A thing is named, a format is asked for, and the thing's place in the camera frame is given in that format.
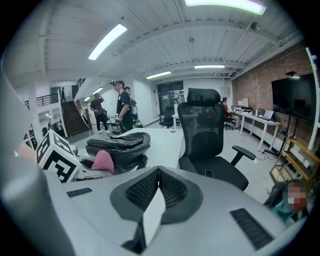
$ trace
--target red shirt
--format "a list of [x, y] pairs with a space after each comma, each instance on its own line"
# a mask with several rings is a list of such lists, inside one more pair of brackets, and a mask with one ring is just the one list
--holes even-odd
[[224, 109], [225, 109], [225, 117], [228, 118], [230, 117], [230, 113], [228, 113], [229, 109], [228, 109], [228, 105], [227, 104], [223, 104]]

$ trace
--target staircase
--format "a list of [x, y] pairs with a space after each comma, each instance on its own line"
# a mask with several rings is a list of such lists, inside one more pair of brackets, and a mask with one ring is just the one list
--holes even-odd
[[62, 115], [68, 137], [89, 131], [73, 101], [62, 103]]

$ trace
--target brick wall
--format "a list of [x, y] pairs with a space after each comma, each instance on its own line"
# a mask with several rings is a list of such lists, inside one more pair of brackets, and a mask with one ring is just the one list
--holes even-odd
[[[312, 73], [312, 67], [306, 46], [299, 43], [279, 55], [269, 59], [261, 65], [253, 68], [247, 73], [232, 81], [233, 104], [237, 105], [238, 100], [249, 98], [249, 106], [256, 109], [273, 109], [273, 96], [271, 81], [287, 78], [286, 73], [295, 71], [298, 75]], [[282, 130], [288, 124], [288, 115], [276, 113], [275, 119], [281, 123], [279, 129]], [[291, 119], [290, 134], [292, 134], [296, 119]], [[255, 125], [263, 129], [263, 124], [255, 122]], [[269, 133], [274, 133], [273, 127], [268, 127]], [[299, 119], [296, 137], [304, 145], [308, 145], [313, 131], [313, 124]]]

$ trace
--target wall-mounted tv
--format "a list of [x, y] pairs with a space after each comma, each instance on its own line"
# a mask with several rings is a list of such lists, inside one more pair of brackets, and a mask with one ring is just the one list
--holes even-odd
[[316, 86], [313, 74], [272, 81], [273, 111], [314, 122]]

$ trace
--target pink object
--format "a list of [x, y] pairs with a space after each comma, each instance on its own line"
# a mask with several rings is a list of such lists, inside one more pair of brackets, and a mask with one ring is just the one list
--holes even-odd
[[104, 150], [100, 150], [98, 154], [96, 154], [96, 158], [91, 169], [97, 171], [110, 171], [114, 173], [115, 166], [114, 162], [112, 161], [111, 155]]

